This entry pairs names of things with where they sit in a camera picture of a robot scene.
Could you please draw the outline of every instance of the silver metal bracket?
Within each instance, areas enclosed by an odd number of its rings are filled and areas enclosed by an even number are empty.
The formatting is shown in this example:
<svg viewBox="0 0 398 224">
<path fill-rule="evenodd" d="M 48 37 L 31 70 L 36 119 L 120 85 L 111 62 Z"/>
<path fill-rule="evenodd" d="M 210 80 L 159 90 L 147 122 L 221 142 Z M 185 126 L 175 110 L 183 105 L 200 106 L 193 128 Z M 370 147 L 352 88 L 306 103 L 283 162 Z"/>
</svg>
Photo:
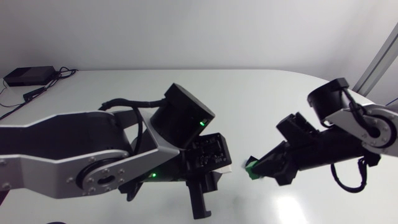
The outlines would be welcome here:
<svg viewBox="0 0 398 224">
<path fill-rule="evenodd" d="M 117 189 L 123 183 L 135 179 L 179 155 L 183 150 L 168 143 L 154 130 L 150 123 L 152 116 L 150 113 L 141 111 L 141 114 L 156 148 L 91 171 L 83 180 L 83 195 L 98 195 Z M 112 181 L 105 184 L 101 184 L 101 181 L 98 182 L 106 179 Z"/>
<path fill-rule="evenodd" d="M 356 122 L 350 110 L 339 110 L 326 117 L 326 120 L 362 140 L 362 146 L 367 150 L 376 154 L 398 156 L 397 136 L 396 134 L 393 135 L 390 125 L 386 122 L 386 119 L 391 121 L 395 126 L 393 128 L 396 129 L 398 127 L 398 114 L 381 105 L 365 105 L 364 109 L 368 114 L 364 115 L 365 122 L 380 131 L 380 136 L 377 138 L 370 136 Z M 388 146 L 387 143 L 391 139 L 394 139 L 394 143 Z"/>
<path fill-rule="evenodd" d="M 93 162 L 122 158 L 123 150 L 106 150 L 61 160 L 26 155 L 0 156 L 0 190 L 27 188 L 52 198 L 81 197 L 75 179 Z"/>
</svg>

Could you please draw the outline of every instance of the green block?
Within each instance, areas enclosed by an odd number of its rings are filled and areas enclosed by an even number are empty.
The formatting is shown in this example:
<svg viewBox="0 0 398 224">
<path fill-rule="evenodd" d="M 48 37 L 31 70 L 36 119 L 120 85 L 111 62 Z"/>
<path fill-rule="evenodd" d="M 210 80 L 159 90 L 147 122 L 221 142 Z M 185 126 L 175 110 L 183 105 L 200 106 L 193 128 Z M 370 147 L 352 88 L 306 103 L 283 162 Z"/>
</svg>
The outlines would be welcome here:
<svg viewBox="0 0 398 224">
<path fill-rule="evenodd" d="M 250 177 L 252 180 L 256 180 L 256 179 L 258 179 L 258 178 L 261 177 L 260 175 L 253 174 L 253 172 L 251 171 L 251 169 L 254 167 L 254 165 L 257 164 L 257 162 L 258 162 L 258 161 L 252 161 L 252 162 L 250 162 L 250 163 L 246 166 L 246 172 L 249 174 L 249 177 Z"/>
</svg>

